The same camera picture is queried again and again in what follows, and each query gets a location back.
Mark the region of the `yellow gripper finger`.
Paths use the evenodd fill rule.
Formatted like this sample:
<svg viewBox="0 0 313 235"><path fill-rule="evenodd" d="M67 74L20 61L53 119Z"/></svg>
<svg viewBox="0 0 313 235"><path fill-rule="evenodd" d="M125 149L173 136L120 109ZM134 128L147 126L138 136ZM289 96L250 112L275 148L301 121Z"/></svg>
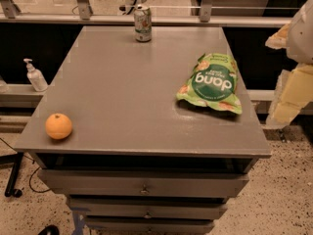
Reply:
<svg viewBox="0 0 313 235"><path fill-rule="evenodd" d="M266 40L265 46L276 50L286 48L289 27L290 25L288 23L282 26Z"/></svg>
<svg viewBox="0 0 313 235"><path fill-rule="evenodd" d="M274 99L266 126L282 129L313 101L313 66L298 64L292 71L282 70L277 80Z"/></svg>

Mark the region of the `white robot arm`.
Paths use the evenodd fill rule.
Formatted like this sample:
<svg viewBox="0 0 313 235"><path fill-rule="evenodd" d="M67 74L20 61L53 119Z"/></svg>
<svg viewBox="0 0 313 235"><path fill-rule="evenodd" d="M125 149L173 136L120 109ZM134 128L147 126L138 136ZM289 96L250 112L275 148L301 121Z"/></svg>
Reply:
<svg viewBox="0 0 313 235"><path fill-rule="evenodd" d="M307 0L265 45L285 49L287 57L297 62L292 71L282 70L279 75L266 119L268 128L281 129L313 101L313 0Z"/></svg>

